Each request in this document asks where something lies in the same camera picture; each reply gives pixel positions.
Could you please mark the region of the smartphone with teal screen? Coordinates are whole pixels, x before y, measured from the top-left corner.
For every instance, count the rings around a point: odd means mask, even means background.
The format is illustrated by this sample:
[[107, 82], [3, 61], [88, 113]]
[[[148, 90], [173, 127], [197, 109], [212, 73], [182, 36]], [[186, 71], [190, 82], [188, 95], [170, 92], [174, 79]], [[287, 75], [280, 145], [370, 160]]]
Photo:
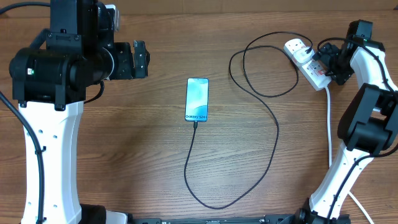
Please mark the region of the smartphone with teal screen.
[[209, 79], [188, 78], [185, 101], [185, 121], [208, 120]]

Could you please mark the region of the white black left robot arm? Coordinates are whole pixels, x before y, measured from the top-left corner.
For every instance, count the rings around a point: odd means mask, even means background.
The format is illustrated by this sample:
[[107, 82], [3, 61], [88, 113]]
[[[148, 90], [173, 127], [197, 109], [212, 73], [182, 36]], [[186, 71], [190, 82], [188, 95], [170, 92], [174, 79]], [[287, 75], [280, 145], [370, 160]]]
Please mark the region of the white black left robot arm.
[[143, 41], [116, 42], [119, 11], [99, 1], [52, 1], [50, 26], [11, 60], [12, 112], [24, 127], [27, 192], [22, 223], [131, 223], [132, 216], [80, 203], [78, 130], [86, 89], [148, 75]]

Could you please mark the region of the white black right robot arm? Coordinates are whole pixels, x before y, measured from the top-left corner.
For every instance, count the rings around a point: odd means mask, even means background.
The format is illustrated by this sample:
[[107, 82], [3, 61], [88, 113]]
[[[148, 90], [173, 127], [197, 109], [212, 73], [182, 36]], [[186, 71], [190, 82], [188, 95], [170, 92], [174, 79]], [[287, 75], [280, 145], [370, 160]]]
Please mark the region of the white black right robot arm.
[[373, 159], [397, 151], [397, 86], [386, 68], [385, 48], [372, 40], [372, 31], [372, 22], [353, 21], [341, 47], [327, 38], [306, 50], [338, 85], [356, 75], [359, 90], [340, 119], [341, 144], [326, 176], [284, 223], [350, 223], [340, 210], [356, 179]]

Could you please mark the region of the white charger plug adapter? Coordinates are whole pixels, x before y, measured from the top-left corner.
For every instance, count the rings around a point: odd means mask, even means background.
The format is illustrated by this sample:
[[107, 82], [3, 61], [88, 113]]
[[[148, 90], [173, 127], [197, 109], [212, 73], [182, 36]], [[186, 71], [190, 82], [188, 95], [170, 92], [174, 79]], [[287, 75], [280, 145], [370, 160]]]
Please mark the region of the white charger plug adapter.
[[300, 67], [300, 66], [308, 63], [312, 59], [314, 54], [315, 54], [315, 52], [313, 49], [306, 47], [306, 48], [302, 48], [302, 49], [294, 52], [293, 59], [294, 59], [295, 64], [298, 67]]

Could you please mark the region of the white power extension strip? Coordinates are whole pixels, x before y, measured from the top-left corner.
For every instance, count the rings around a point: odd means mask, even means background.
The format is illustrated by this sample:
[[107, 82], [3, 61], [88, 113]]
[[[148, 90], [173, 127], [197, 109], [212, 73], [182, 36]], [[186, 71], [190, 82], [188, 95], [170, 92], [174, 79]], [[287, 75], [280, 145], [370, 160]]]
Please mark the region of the white power extension strip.
[[[292, 39], [285, 43], [284, 50], [294, 62], [294, 52], [306, 47], [307, 46], [301, 39]], [[311, 84], [312, 87], [314, 87], [316, 91], [327, 88], [327, 86], [331, 82], [331, 78], [325, 75], [326, 70], [323, 68], [320, 62], [315, 61], [313, 58], [308, 63], [298, 67], [298, 69], [302, 72], [304, 77], [308, 80], [308, 82]]]

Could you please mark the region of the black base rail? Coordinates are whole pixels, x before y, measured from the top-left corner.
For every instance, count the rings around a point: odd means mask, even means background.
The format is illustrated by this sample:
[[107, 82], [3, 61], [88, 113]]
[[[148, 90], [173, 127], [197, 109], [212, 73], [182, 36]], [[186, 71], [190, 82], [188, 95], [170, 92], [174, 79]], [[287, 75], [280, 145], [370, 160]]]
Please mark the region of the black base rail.
[[238, 217], [238, 218], [186, 218], [162, 220], [160, 218], [134, 218], [131, 214], [116, 213], [116, 216], [111, 218], [111, 214], [106, 217], [94, 218], [89, 221], [83, 218], [80, 223], [127, 223], [127, 224], [291, 224], [297, 223], [295, 215], [266, 215], [264, 217]]

